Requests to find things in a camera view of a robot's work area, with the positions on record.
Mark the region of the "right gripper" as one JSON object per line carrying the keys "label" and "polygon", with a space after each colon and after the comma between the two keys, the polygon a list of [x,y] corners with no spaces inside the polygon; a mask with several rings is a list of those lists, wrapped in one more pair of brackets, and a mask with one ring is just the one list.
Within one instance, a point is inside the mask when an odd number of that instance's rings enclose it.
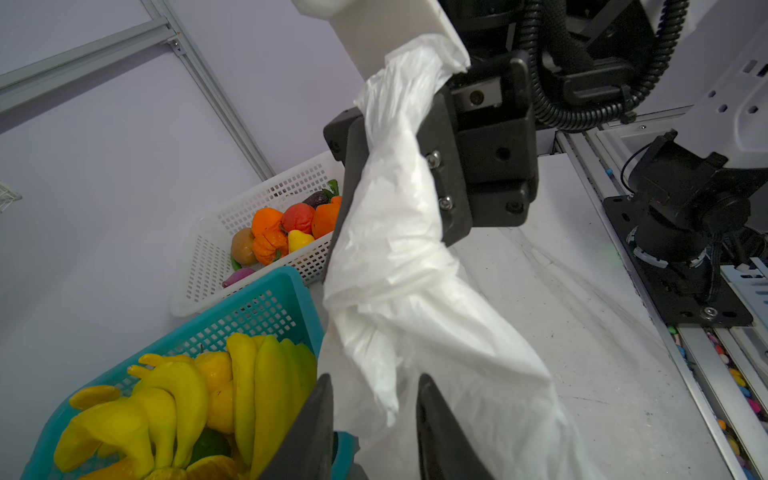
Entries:
{"label": "right gripper", "polygon": [[[448,89],[434,95],[417,140],[432,173],[442,240],[452,246],[473,225],[523,225],[537,196],[539,173],[526,52],[474,64],[454,75]],[[344,167],[343,199],[325,261],[325,281],[369,148],[364,117],[356,107],[337,115],[323,135]]]}

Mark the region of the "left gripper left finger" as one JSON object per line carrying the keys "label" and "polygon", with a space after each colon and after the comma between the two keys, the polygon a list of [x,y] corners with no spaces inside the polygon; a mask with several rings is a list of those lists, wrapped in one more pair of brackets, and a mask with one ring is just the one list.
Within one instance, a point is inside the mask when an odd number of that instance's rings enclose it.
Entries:
{"label": "left gripper left finger", "polygon": [[331,377],[323,374],[259,479],[330,479],[333,409]]}

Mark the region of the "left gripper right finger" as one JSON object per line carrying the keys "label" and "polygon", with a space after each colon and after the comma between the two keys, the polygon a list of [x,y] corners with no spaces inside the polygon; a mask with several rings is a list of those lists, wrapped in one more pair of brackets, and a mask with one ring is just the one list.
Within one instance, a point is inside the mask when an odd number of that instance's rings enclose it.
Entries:
{"label": "left gripper right finger", "polygon": [[424,373],[418,382],[416,431],[419,473],[428,480],[491,480],[434,379]]}

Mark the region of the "white plastic bag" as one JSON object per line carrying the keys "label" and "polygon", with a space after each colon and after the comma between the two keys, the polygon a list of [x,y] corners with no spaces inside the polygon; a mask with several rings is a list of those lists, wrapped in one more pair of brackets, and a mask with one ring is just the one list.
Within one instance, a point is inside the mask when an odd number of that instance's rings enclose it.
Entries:
{"label": "white plastic bag", "polygon": [[369,155],[324,282],[320,368],[333,380],[335,426],[357,437],[369,478],[418,478],[417,390],[429,375],[467,437],[462,454],[492,477],[597,479],[547,367],[460,277],[442,240],[416,134],[468,64],[464,48],[424,34],[390,52],[357,98]]}

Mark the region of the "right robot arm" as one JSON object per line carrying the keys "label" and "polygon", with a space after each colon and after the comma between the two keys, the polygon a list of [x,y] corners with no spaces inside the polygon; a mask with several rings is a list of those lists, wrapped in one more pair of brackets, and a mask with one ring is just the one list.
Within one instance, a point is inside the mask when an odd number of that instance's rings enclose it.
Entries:
{"label": "right robot arm", "polygon": [[574,155],[670,330],[747,327],[767,307],[767,5],[718,1],[319,1],[363,78],[425,34],[465,50],[417,139],[443,238],[522,225],[545,133]]}

